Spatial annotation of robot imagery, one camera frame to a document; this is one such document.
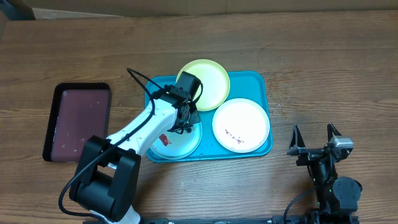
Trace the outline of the light blue plate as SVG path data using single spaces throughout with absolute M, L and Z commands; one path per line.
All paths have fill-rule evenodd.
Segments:
M 191 131 L 183 128 L 186 122 L 180 120 L 179 110 L 163 100 L 155 100 L 155 105 L 147 109 L 155 111 L 140 130 L 140 155 L 150 149 L 164 159 L 181 159 L 198 147 L 203 134 L 201 123 L 194 124 Z

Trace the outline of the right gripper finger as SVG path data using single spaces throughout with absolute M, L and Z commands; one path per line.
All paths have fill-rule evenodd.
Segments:
M 333 136 L 341 136 L 341 133 L 335 128 L 332 123 L 327 124 L 327 135 L 328 142 L 332 139 Z
M 295 124 L 293 126 L 292 139 L 290 141 L 289 148 L 287 150 L 287 155 L 289 156 L 299 156 L 303 154 L 306 150 L 305 143 L 302 139 L 302 135 L 299 131 L 298 126 Z

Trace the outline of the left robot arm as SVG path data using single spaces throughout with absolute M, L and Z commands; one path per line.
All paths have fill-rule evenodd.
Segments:
M 182 72 L 176 84 L 149 93 L 149 105 L 122 130 L 107 138 L 90 137 L 75 175 L 60 193 L 60 210 L 92 217 L 94 223 L 140 223 L 132 202 L 141 158 L 162 134 L 193 131 L 200 122 L 196 103 L 202 92 L 200 79 Z

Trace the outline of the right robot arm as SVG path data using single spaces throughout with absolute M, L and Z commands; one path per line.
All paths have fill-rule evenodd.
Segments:
M 340 177 L 335 164 L 346 159 L 354 148 L 353 140 L 342 135 L 333 124 L 327 125 L 328 142 L 321 148 L 308 149 L 298 126 L 292 130 L 288 156 L 297 156 L 297 166 L 305 166 L 313 182 L 313 188 L 295 197 L 286 207 L 284 223 L 358 223 L 352 213 L 358 209 L 362 185 L 350 177 Z M 302 197 L 315 193 L 317 208 L 308 209 L 297 218 L 288 216 L 291 206 Z

